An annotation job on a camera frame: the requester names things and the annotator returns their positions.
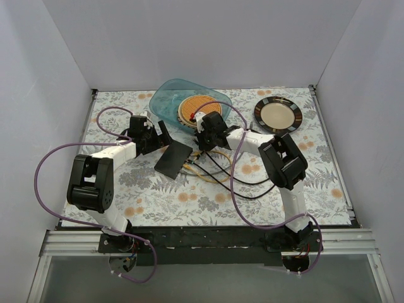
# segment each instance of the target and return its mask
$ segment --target flower pattern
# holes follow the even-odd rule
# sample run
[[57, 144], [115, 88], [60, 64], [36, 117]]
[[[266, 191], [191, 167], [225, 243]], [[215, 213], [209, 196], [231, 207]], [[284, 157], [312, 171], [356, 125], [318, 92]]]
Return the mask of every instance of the flower pattern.
[[[323, 225], [350, 224], [347, 202], [340, 186], [331, 151], [325, 139], [316, 105], [308, 88], [260, 88], [244, 90], [219, 90], [230, 97], [244, 117], [252, 123], [254, 130], [262, 133], [253, 116], [258, 101], [269, 96], [281, 96], [295, 102], [303, 113], [299, 129], [291, 136], [309, 164], [304, 180], [306, 206]], [[99, 92], [85, 136], [86, 142], [113, 142], [115, 137], [102, 132], [95, 122], [97, 114], [108, 106], [125, 107], [134, 113], [148, 110], [153, 91], [145, 92]], [[152, 116], [157, 124], [158, 118]], [[129, 116], [121, 110], [109, 110], [100, 118], [101, 124], [115, 133], [120, 133], [129, 124]], [[228, 125], [239, 125], [241, 120], [235, 112], [227, 118]], [[173, 139], [197, 150], [193, 136], [179, 128], [166, 124]], [[82, 153], [100, 151], [99, 146], [84, 146]], [[219, 149], [232, 157], [233, 153]], [[244, 225], [234, 209], [229, 192], [218, 184], [207, 183], [198, 177], [179, 174], [176, 180], [154, 171], [154, 165], [161, 157], [163, 148], [127, 162], [114, 174], [114, 203], [118, 210], [135, 226], [185, 226], [185, 225]], [[223, 166], [229, 163], [218, 154], [211, 154]], [[209, 171], [217, 167], [207, 157], [199, 159], [200, 165]], [[261, 159], [243, 154], [237, 162], [235, 176], [247, 182], [258, 182], [267, 178]], [[235, 182], [235, 191], [244, 196], [258, 196], [265, 192], [271, 182], [247, 186]], [[278, 189], [259, 199], [237, 198], [244, 216], [255, 224], [276, 224], [284, 219], [282, 200]], [[68, 217], [94, 222], [85, 212], [73, 205], [66, 205], [64, 214]], [[62, 226], [77, 226], [62, 222]]]

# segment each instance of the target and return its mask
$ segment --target table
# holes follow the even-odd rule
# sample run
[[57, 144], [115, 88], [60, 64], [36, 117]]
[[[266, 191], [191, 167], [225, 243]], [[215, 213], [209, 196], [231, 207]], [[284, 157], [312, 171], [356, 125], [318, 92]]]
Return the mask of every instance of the table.
[[[295, 102], [303, 113], [300, 128], [291, 136], [306, 157], [309, 167], [304, 180], [304, 194], [309, 213], [321, 225], [350, 225], [347, 199], [340, 185], [337, 169], [333, 163], [330, 147], [318, 116], [316, 104], [308, 88], [258, 88], [218, 90], [230, 97], [244, 117], [253, 124], [253, 129], [261, 129], [253, 116], [253, 108], [262, 98], [281, 96]], [[98, 92], [91, 113], [91, 120], [85, 135], [85, 142], [113, 142], [115, 137], [102, 132], [95, 122], [97, 114], [108, 106], [125, 107], [135, 114], [148, 110], [148, 103], [154, 91]], [[158, 118], [152, 115], [157, 124]], [[121, 110], [110, 110], [100, 118], [102, 125], [116, 133], [129, 126], [129, 116]], [[241, 125], [235, 112], [226, 120], [230, 126]], [[197, 150], [193, 136], [167, 125], [173, 139]], [[98, 146], [85, 146], [82, 153], [100, 151]], [[229, 155], [231, 151], [221, 150]], [[114, 203], [119, 211], [137, 226], [185, 226], [185, 225], [244, 225], [234, 210], [230, 193], [219, 184], [203, 181], [198, 177], [179, 174], [176, 180], [155, 172], [153, 167], [161, 157], [163, 149], [145, 156], [139, 156], [118, 168], [114, 174]], [[228, 165], [225, 157], [213, 154], [222, 165]], [[216, 171], [207, 157], [200, 158], [200, 164], [209, 171]], [[257, 182], [267, 178], [259, 157], [243, 154], [237, 162], [235, 176], [247, 182]], [[266, 182], [258, 186], [246, 186], [235, 182], [235, 191], [246, 196], [257, 196], [272, 185]], [[255, 224], [272, 225], [283, 222], [284, 212], [278, 189], [255, 200], [237, 198], [244, 216]], [[66, 205], [64, 215], [86, 222], [94, 222], [84, 211]], [[62, 221], [62, 227], [79, 226]]]

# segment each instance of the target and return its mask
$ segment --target wall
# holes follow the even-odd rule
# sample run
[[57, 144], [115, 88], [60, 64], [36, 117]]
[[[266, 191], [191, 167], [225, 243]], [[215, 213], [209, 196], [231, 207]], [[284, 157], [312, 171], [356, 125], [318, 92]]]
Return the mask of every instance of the wall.
[[[0, 302], [25, 302], [46, 229], [33, 173], [51, 148], [79, 139], [91, 90], [41, 0], [0, 0]], [[40, 190], [60, 211], [75, 149], [41, 173]]]
[[404, 2], [362, 0], [318, 85], [355, 213], [404, 302]]
[[90, 87], [316, 84], [360, 0], [44, 0]]

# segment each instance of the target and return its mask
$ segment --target translucent blue tray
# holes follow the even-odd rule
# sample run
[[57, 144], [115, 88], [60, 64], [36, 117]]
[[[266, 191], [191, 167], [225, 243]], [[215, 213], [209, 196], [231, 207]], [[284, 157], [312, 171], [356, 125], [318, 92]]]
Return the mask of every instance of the translucent blue tray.
[[[194, 129], [182, 125], [178, 121], [177, 112], [178, 106], [182, 101], [195, 95], [211, 96], [217, 101], [226, 102], [232, 105], [230, 98], [222, 93], [186, 80], [172, 79], [165, 82], [157, 90], [153, 98], [150, 100], [149, 107], [151, 112], [164, 122], [170, 123], [171, 125], [183, 129], [187, 133], [193, 134], [195, 132]], [[220, 106], [222, 106], [223, 120], [226, 120], [230, 113], [230, 107], [224, 104], [220, 104]]]

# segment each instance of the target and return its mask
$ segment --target purple cable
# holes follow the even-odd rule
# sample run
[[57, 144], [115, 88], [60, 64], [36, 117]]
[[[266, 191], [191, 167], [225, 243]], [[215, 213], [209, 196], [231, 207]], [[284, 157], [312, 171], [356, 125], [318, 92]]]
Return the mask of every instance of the purple cable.
[[[109, 110], [109, 109], [125, 110], [126, 112], [130, 113], [130, 114], [133, 116], [133, 113], [132, 113], [130, 110], [128, 110], [128, 109], [124, 109], [124, 108], [118, 107], [118, 106], [106, 107], [106, 108], [104, 108], [103, 110], [101, 110], [101, 111], [98, 113], [98, 115], [97, 115], [97, 125], [99, 126], [99, 128], [102, 129], [103, 131], [105, 131], [106, 133], [111, 134], [111, 135], [113, 135], [113, 136], [123, 137], [123, 138], [127, 139], [127, 141], [124, 141], [124, 142], [120, 143], [121, 145], [125, 145], [125, 144], [128, 144], [128, 143], [132, 142], [132, 139], [131, 139], [130, 137], [128, 137], [128, 136], [122, 136], [122, 135], [120, 135], [120, 134], [113, 133], [113, 132], [111, 132], [111, 131], [108, 131], [108, 130], [104, 129], [104, 128], [101, 126], [101, 124], [100, 124], [100, 122], [99, 122], [100, 116], [101, 116], [101, 114], [102, 114], [103, 112], [105, 112], [106, 110]], [[65, 221], [69, 221], [69, 222], [73, 222], [73, 223], [84, 224], [84, 225], [89, 225], [89, 226], [92, 226], [92, 227], [97, 227], [97, 228], [102, 229], [102, 228], [104, 228], [103, 225], [96, 224], [96, 223], [85, 222], [85, 221], [80, 221], [80, 220], [75, 220], [75, 219], [68, 218], [68, 217], [62, 216], [62, 215], [60, 215], [60, 214], [54, 212], [53, 210], [51, 210], [50, 208], [48, 208], [48, 207], [45, 205], [45, 203], [42, 201], [41, 197], [39, 196], [39, 191], [38, 191], [38, 176], [39, 176], [39, 170], [40, 170], [42, 164], [44, 164], [44, 162], [46, 161], [46, 159], [48, 159], [49, 156], [52, 155], [53, 153], [55, 153], [55, 152], [57, 152], [58, 150], [61, 150], [61, 149], [63, 149], [63, 148], [71, 147], [71, 146], [85, 146], [85, 145], [92, 145], [92, 146], [116, 146], [117, 143], [68, 143], [68, 144], [64, 144], [64, 145], [58, 146], [57, 148], [54, 148], [54, 149], [51, 150], [49, 153], [47, 153], [47, 154], [41, 159], [41, 161], [39, 162], [39, 164], [38, 164], [38, 166], [37, 166], [37, 169], [35, 170], [34, 177], [33, 177], [33, 190], [35, 191], [35, 197], [37, 197], [37, 200], [38, 200], [38, 202], [39, 202], [39, 205], [40, 205], [45, 211], [47, 211], [48, 213], [50, 213], [51, 215], [53, 215], [53, 216], [55, 216], [55, 217], [57, 217], [57, 218], [59, 218], [59, 219], [61, 219], [61, 220], [65, 220]], [[128, 234], [128, 233], [126, 233], [126, 232], [121, 232], [121, 231], [116, 230], [116, 229], [110, 229], [110, 228], [108, 228], [108, 227], [105, 227], [105, 228], [108, 229], [108, 230], [110, 230], [111, 232], [116, 232], [117, 234], [126, 235], [126, 236], [128, 236], [128, 237], [131, 237], [131, 238], [134, 238], [134, 239], [138, 239], [138, 240], [140, 240], [140, 241], [143, 241], [146, 245], [149, 245], [149, 246], [150, 246], [150, 249], [151, 249], [151, 251], [152, 251], [152, 253], [153, 253], [154, 265], [153, 265], [153, 270], [151, 271], [150, 275], [149, 275], [147, 278], [145, 278], [144, 280], [138, 280], [138, 279], [135, 279], [135, 278], [133, 278], [133, 277], [131, 277], [131, 276], [123, 275], [123, 274], [121, 274], [121, 273], [116, 273], [117, 275], [121, 275], [123, 278], [128, 279], [128, 280], [130, 280], [130, 281], [132, 281], [132, 282], [134, 282], [134, 283], [145, 283], [145, 282], [147, 282], [148, 280], [150, 280], [150, 279], [153, 277], [153, 275], [154, 275], [154, 273], [156, 272], [156, 269], [157, 269], [157, 254], [156, 254], [156, 250], [155, 250], [155, 248], [153, 247], [153, 245], [152, 245], [151, 243], [149, 243], [149, 241], [147, 241], [146, 239], [144, 239], [144, 238], [142, 238], [142, 237], [139, 237], [139, 236], [137, 236], [137, 235]]]
[[241, 136], [239, 146], [235, 150], [234, 157], [233, 157], [233, 163], [232, 163], [232, 170], [230, 172], [230, 193], [232, 195], [233, 205], [234, 205], [234, 208], [235, 208], [236, 212], [239, 214], [240, 218], [244, 222], [246, 222], [251, 227], [254, 227], [254, 228], [260, 229], [260, 230], [277, 229], [278, 227], [282, 227], [282, 226], [288, 224], [289, 222], [291, 222], [291, 221], [293, 221], [293, 220], [295, 220], [297, 218], [300, 218], [300, 217], [309, 217], [309, 218], [311, 218], [314, 221], [314, 224], [316, 224], [316, 227], [317, 227], [318, 232], [319, 232], [319, 249], [318, 249], [316, 259], [314, 260], [313, 264], [310, 267], [308, 267], [308, 269], [301, 272], [301, 273], [308, 273], [309, 271], [311, 271], [315, 267], [315, 265], [318, 263], [318, 261], [320, 259], [321, 248], [323, 246], [323, 236], [321, 235], [320, 225], [318, 224], [317, 220], [312, 215], [310, 215], [309, 213], [301, 213], [299, 215], [293, 216], [292, 218], [289, 218], [288, 220], [284, 221], [283, 223], [279, 223], [279, 224], [272, 225], [272, 226], [255, 225], [255, 224], [251, 223], [249, 220], [247, 220], [247, 218], [241, 213], [239, 207], [237, 206], [237, 202], [235, 201], [235, 194], [234, 194], [234, 171], [235, 171], [235, 161], [234, 160], [237, 159], [237, 156], [239, 155], [239, 152], [241, 150], [241, 146], [242, 146], [242, 144], [244, 142], [244, 138], [246, 137], [247, 120], [243, 117], [243, 115], [239, 112], [239, 110], [236, 109], [233, 105], [230, 105], [230, 104], [228, 104], [226, 102], [222, 102], [222, 101], [210, 101], [210, 102], [207, 102], [207, 103], [199, 106], [195, 110], [195, 112], [193, 114], [196, 114], [202, 107], [204, 107], [204, 106], [206, 106], [208, 104], [213, 104], [213, 103], [225, 104], [225, 105], [229, 106], [231, 109], [233, 109], [239, 115], [239, 117], [244, 122], [244, 132], [243, 132], [243, 134]]

